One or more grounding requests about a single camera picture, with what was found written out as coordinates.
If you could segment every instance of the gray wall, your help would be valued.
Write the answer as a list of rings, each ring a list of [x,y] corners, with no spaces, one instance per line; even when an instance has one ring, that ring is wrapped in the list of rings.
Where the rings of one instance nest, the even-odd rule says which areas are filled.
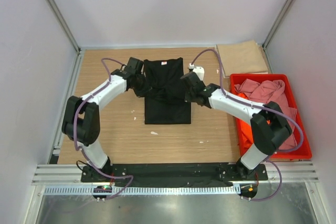
[[[21,223],[76,56],[45,0],[0,0],[0,222]]]
[[[336,212],[336,0],[296,0],[268,47],[291,82],[313,163]]]
[[[285,0],[55,0],[82,47],[263,42]]]

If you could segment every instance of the cable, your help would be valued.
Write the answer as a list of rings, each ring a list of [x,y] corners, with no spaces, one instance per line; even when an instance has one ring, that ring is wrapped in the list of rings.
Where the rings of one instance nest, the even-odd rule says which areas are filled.
[[[272,199],[280,191],[280,189],[282,187],[282,175],[281,175],[281,171],[280,171],[279,167],[274,162],[272,162],[271,160],[266,160],[266,162],[269,162],[269,163],[273,164],[274,167],[276,168],[276,170],[279,173],[279,180],[280,181],[279,181],[279,186],[276,189],[276,191],[272,195],[270,195],[270,196],[268,196],[266,198],[262,198],[262,199],[251,199],[251,198],[247,198],[247,197],[244,197],[244,196],[241,196],[240,198],[247,199],[248,201],[261,202],[261,201],[265,201],[265,200],[268,200],[268,199]]]
[[[256,181],[257,181],[257,187],[259,186],[259,177],[258,174],[256,173]]]
[[[96,92],[94,92],[92,95],[88,96],[84,101],[82,101],[82,103],[78,106],[76,112],[75,112],[75,119],[74,119],[74,127],[73,127],[73,139],[74,139],[74,145],[75,145],[75,150],[76,151],[79,151],[79,147],[78,147],[78,142],[77,142],[77,122],[78,122],[78,117],[79,117],[79,112],[80,110],[83,108],[84,104],[89,101],[91,98],[93,98],[95,95],[97,95],[98,93],[100,93],[101,91],[103,91],[110,83],[111,83],[111,73],[110,73],[110,70],[108,68],[108,66],[106,65],[106,63],[104,62],[105,60],[111,60],[111,61],[114,61],[120,65],[124,65],[123,63],[121,63],[120,61],[117,61],[117,60],[114,60],[114,59],[111,59],[111,58],[102,58],[101,59],[101,63],[103,64],[107,74],[108,74],[108,77],[109,77],[109,81],[107,81],[105,83],[105,85],[103,87],[101,87],[99,90],[97,90]]]
[[[225,95],[225,97],[231,99],[232,101],[235,101],[237,103],[240,103],[242,105],[245,105],[245,106],[251,106],[252,108],[256,108],[256,109],[260,109],[260,110],[265,110],[265,111],[268,111],[268,112],[271,112],[271,113],[274,113],[274,114],[277,114],[279,116],[282,116],[283,118],[287,119],[288,121],[290,121],[299,131],[299,134],[300,134],[300,141],[299,141],[299,144],[291,149],[287,149],[287,150],[278,150],[279,152],[284,152],[284,153],[288,153],[288,152],[293,152],[293,151],[296,151],[298,148],[300,148],[303,144],[303,131],[301,129],[301,127],[297,124],[297,122],[295,122],[295,120],[293,120],[292,118],[290,118],[289,116],[279,112],[279,111],[276,111],[276,110],[273,110],[273,109],[270,109],[270,108],[267,108],[267,107],[264,107],[264,106],[258,106],[258,105],[251,105],[250,103],[247,103],[247,102],[244,102],[244,101],[241,101],[241,100],[238,100],[234,97],[231,97],[225,89],[223,87],[223,71],[224,71],[224,68],[223,68],[223,63],[222,63],[222,60],[221,60],[221,57],[219,55],[219,53],[212,49],[212,48],[207,48],[205,50],[203,50],[202,52],[200,52],[196,57],[195,59],[192,61],[192,65],[194,64],[194,62],[198,59],[199,56],[201,56],[203,53],[207,52],[207,51],[212,51],[215,53],[216,57],[217,57],[217,60],[218,60],[218,63],[219,63],[219,77],[220,77],[220,80],[219,80],[219,83],[220,83],[220,88],[221,88],[221,91],[222,93]]]
[[[85,157],[85,159],[87,159],[87,160],[89,159],[89,158],[86,156],[86,154],[84,153],[83,150],[82,150],[82,154],[83,154],[83,156]],[[117,193],[115,193],[115,194],[113,194],[113,195],[111,195],[111,196],[107,196],[107,197],[105,198],[105,200],[109,200],[109,199],[116,198],[116,196],[120,195],[123,191],[125,191],[126,188],[129,187],[130,184],[131,184],[132,181],[133,181],[133,175],[127,175],[127,176],[121,176],[121,177],[109,176],[109,175],[103,173],[102,171],[100,171],[96,166],[94,166],[94,164],[90,164],[89,166],[91,166],[91,167],[92,167],[93,169],[95,169],[99,174],[101,174],[101,175],[103,175],[103,176],[105,176],[105,177],[107,177],[107,178],[113,178],[113,179],[126,179],[126,178],[130,178],[130,180],[128,181],[128,183],[127,183],[127,184],[126,184],[120,191],[118,191]],[[44,224],[44,223],[46,222],[46,220],[47,220],[47,218],[48,218],[48,216],[49,216],[51,210],[54,210],[54,211],[56,211],[56,212],[59,213],[59,214],[72,214],[72,213],[78,211],[79,209],[85,207],[86,205],[88,205],[88,204],[90,204],[90,203],[92,203],[92,202],[96,202],[96,200],[94,200],[94,199],[93,199],[93,200],[89,200],[88,202],[85,202],[84,204],[82,204],[81,206],[79,206],[79,207],[77,207],[77,208],[75,208],[75,209],[73,209],[73,210],[57,211],[57,210],[54,209],[54,205],[55,205],[55,203],[56,203],[56,200],[54,200],[54,202],[53,202],[53,203],[51,204],[51,206],[49,207],[49,209],[48,209],[48,211],[47,211],[45,217],[43,218],[42,224]]]
[[[77,160],[77,161],[76,161],[76,166],[77,166],[77,168],[80,169],[80,170],[83,172],[83,169],[80,168],[80,166],[78,165],[78,162],[81,162],[81,163],[84,164],[84,165],[88,165],[88,164],[85,163],[85,162],[83,162],[83,161],[81,161],[81,160]]]

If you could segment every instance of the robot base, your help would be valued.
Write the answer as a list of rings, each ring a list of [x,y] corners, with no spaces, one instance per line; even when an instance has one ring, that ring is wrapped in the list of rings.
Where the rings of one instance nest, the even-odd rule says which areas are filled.
[[[232,182],[268,180],[265,165],[259,164],[255,172],[243,179],[232,163],[199,164],[114,164],[114,176],[133,175],[131,187],[179,188],[179,187],[224,187]],[[91,167],[84,167],[83,183],[109,183],[110,179],[99,175]],[[115,185],[123,187],[128,179],[115,180]]]

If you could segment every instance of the black bracket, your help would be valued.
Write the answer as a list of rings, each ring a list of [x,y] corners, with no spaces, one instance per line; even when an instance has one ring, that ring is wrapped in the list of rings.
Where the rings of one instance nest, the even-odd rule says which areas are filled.
[[[111,74],[121,76],[127,81],[127,90],[133,89],[137,97],[144,97],[152,88],[146,82],[144,74],[141,72],[143,61],[131,57],[122,69],[116,69]]]
[[[212,93],[219,89],[220,86],[213,83],[206,86],[194,72],[186,73],[181,77],[181,80],[186,87],[185,100],[187,102],[196,102],[200,106],[211,108],[209,97],[211,97]]]
[[[232,186],[232,182],[268,180],[265,165],[259,164],[255,172],[242,177],[236,164],[230,163],[200,163],[200,164],[113,164],[114,176],[133,175],[131,187],[224,187]],[[110,182],[94,172],[90,167],[84,167],[81,181],[83,183]],[[128,179],[114,181],[116,186],[123,187]]]

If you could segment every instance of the wooden table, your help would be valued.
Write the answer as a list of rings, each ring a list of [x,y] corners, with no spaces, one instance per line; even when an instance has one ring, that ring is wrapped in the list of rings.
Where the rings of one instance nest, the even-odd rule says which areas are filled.
[[[75,95],[82,96],[107,79],[100,62],[111,57],[127,63],[130,57],[167,60],[182,57],[188,64],[205,48],[160,48],[87,50],[81,66]],[[120,68],[107,62],[111,71]],[[205,69],[205,84],[219,83],[218,62],[213,52],[206,52],[196,62]],[[224,81],[229,89],[229,79]],[[192,124],[145,125],[144,99],[132,90],[119,95],[100,113],[100,143],[113,163],[204,163],[235,162],[240,157],[236,125],[231,115],[192,104]],[[59,164],[84,160],[65,137]]]

